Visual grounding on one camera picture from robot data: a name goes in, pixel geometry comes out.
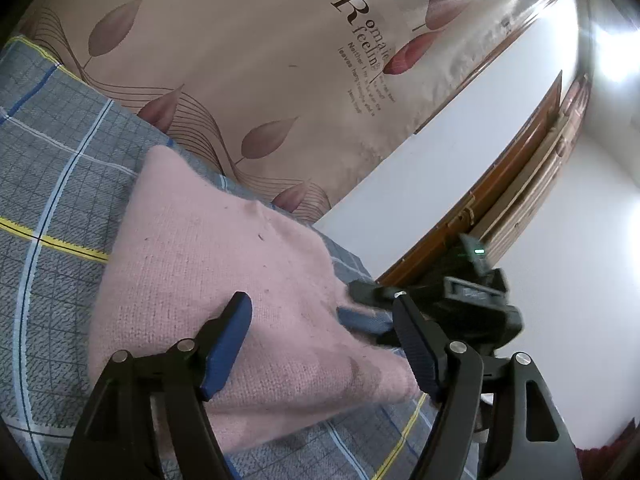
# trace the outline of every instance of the bright light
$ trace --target bright light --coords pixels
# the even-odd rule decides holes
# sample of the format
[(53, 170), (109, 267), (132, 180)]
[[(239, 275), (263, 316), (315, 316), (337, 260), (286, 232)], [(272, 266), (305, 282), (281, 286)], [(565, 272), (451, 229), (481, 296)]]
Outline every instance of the bright light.
[(596, 34), (600, 69), (612, 81), (640, 71), (640, 31), (609, 34), (599, 30)]

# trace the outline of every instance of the yellow stripe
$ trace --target yellow stripe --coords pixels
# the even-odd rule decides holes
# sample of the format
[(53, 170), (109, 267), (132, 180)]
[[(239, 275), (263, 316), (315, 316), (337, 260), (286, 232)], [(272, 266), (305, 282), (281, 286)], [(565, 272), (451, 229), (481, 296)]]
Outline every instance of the yellow stripe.
[[(12, 222), (11, 220), (3, 218), (1, 216), (0, 229), (19, 236), (20, 238), (26, 238), (27, 240), (37, 240), (37, 236), (33, 234), (33, 229), (29, 229), (24, 225), (17, 224), (16, 222)], [(102, 251), (89, 249), (88, 247), (82, 247), (76, 244), (70, 244), (69, 242), (58, 240), (57, 238), (51, 237), (49, 235), (44, 235), (43, 237), (41, 237), (40, 243), (57, 251), (74, 254), (75, 256), (85, 258), (87, 260), (93, 260), (94, 262), (105, 264), (109, 259), (109, 255), (103, 253)]]
[(418, 415), (420, 415), (420, 409), (424, 404), (424, 401), (426, 398), (427, 398), (427, 395), (422, 394), (422, 396), (420, 397), (420, 400), (418, 400), (418, 405), (415, 407), (414, 414), (411, 416), (411, 418), (409, 418), (409, 421), (404, 427), (404, 430), (402, 430), (402, 433), (400, 434), (400, 439), (398, 440), (398, 443), (391, 450), (391, 453), (389, 453), (389, 455), (385, 458), (385, 461), (382, 463), (378, 471), (376, 471), (376, 474), (373, 476), (371, 480), (380, 480), (389, 471), (389, 468), (391, 467), (392, 463), (395, 462), (396, 458), (400, 454), (400, 450), (402, 449), (402, 446), (404, 446), (404, 443), (406, 442), (406, 438), (409, 436), (409, 432), (411, 431), (411, 428), (414, 426), (415, 421), (418, 419)]
[(35, 43), (29, 41), (27, 38), (25, 38), (24, 36), (14, 36), (12, 38), (9, 38), (9, 41), (6, 42), (6, 44), (10, 44), (13, 43), (14, 41), (20, 41), (21, 43), (24, 43), (25, 45), (30, 46), (31, 48), (35, 49), (38, 51), (38, 53), (44, 57), (45, 59), (48, 59), (50, 62), (52, 62), (54, 65), (57, 65), (58, 68), (60, 70), (62, 70), (62, 72), (64, 72), (65, 74), (67, 74), (68, 76), (71, 76), (73, 79), (75, 79), (76, 81), (81, 82), (82, 84), (86, 85), (86, 83), (84, 81), (82, 81), (82, 79), (80, 79), (76, 74), (74, 74), (73, 72), (71, 72), (71, 70), (69, 70), (66, 66), (60, 64), (60, 62), (53, 57), (49, 52), (47, 52), (46, 50), (44, 50), (42, 47), (40, 47), (39, 45), (36, 45)]

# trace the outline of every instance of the metal screw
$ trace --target metal screw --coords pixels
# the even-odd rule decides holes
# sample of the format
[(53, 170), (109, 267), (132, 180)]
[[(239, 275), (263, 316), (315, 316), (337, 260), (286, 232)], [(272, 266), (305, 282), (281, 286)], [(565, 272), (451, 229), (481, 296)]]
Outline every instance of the metal screw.
[(449, 348), (456, 354), (463, 354), (466, 352), (466, 345), (462, 341), (452, 341), (449, 343)]
[(127, 360), (127, 357), (129, 357), (129, 352), (126, 350), (118, 350), (111, 356), (111, 360), (114, 363), (122, 363)]
[(528, 365), (531, 362), (531, 357), (529, 357), (524, 352), (518, 352), (516, 354), (516, 361), (519, 362), (521, 365)]
[(190, 352), (196, 346), (196, 343), (193, 339), (183, 339), (182, 341), (178, 341), (178, 350), (180, 352)]

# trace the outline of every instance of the pink sweater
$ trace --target pink sweater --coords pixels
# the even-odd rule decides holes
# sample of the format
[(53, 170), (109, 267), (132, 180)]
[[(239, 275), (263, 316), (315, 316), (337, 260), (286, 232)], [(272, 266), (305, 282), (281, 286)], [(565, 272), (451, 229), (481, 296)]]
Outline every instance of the pink sweater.
[(318, 234), (217, 189), (162, 146), (146, 156), (100, 285), (91, 380), (116, 350), (142, 356), (194, 336), (236, 290), (254, 317), (226, 387), (206, 405), (223, 452), (418, 394), (405, 359), (338, 323), (336, 307), (351, 302)]

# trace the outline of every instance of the white wall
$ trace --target white wall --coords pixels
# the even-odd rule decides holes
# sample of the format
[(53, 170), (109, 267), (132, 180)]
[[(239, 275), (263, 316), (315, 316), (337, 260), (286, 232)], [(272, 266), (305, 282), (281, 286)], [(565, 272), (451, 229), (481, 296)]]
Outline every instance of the white wall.
[(577, 57), (575, 0), (559, 0), (315, 227), (373, 276), (399, 260), (480, 178)]
[(498, 265), (525, 321), (503, 355), (533, 357), (576, 446), (606, 444), (640, 415), (640, 189), (582, 136)]
[[(625, 43), (615, 38), (629, 34), (629, 22), (611, 0), (590, 0), (590, 6), (594, 73), (584, 131), (640, 186), (640, 38), (625, 52)], [(612, 36), (613, 42), (603, 41), (602, 34)]]

